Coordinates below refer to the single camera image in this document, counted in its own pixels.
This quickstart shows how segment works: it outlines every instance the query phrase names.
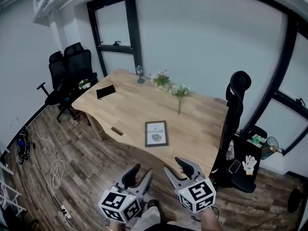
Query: framed picture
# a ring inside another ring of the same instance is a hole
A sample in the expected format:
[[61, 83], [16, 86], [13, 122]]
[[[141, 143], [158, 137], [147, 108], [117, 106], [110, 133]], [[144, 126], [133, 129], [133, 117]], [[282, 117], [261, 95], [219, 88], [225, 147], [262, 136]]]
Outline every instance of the framed picture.
[[168, 145], [166, 121], [149, 121], [145, 123], [145, 147]]

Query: person's foot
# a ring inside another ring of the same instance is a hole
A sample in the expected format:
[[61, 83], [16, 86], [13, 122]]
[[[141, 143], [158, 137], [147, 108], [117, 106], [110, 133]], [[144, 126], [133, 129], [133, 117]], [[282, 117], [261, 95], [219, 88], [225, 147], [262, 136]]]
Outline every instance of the person's foot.
[[156, 199], [151, 199], [148, 202], [147, 207], [148, 207], [148, 209], [150, 209], [152, 206], [156, 206], [158, 208], [159, 202]]

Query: black smartphone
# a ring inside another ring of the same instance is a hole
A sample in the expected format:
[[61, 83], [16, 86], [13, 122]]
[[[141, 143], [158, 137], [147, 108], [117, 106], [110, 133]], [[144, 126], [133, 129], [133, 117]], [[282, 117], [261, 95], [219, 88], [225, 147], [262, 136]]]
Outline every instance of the black smartphone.
[[236, 171], [239, 169], [239, 167], [241, 166], [241, 163], [238, 160], [234, 160], [233, 164], [231, 165], [231, 167], [229, 168], [229, 172], [231, 174], [235, 174]]
[[115, 93], [115, 92], [116, 92], [115, 87], [113, 85], [96, 90], [97, 99], [101, 99], [102, 97], [107, 96], [111, 93]]

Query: small vase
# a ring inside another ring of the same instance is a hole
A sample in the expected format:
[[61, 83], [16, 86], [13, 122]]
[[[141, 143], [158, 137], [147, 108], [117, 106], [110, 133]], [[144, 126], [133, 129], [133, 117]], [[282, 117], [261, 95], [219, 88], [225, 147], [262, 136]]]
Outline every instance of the small vase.
[[155, 86], [155, 90], [160, 92], [166, 92], [169, 90], [169, 84], [166, 83], [165, 85]]

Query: headrest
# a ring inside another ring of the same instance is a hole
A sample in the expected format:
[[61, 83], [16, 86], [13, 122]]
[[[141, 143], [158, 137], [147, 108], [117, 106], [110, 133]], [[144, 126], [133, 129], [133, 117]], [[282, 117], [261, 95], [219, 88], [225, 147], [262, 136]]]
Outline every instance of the headrest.
[[52, 64], [54, 62], [61, 61], [63, 59], [63, 56], [61, 54], [61, 51], [57, 51], [56, 53], [52, 54], [49, 57], [49, 63]]
[[79, 51], [83, 51], [83, 47], [81, 46], [81, 43], [72, 44], [71, 46], [68, 46], [64, 50], [64, 56], [70, 56], [73, 54], [76, 54]]

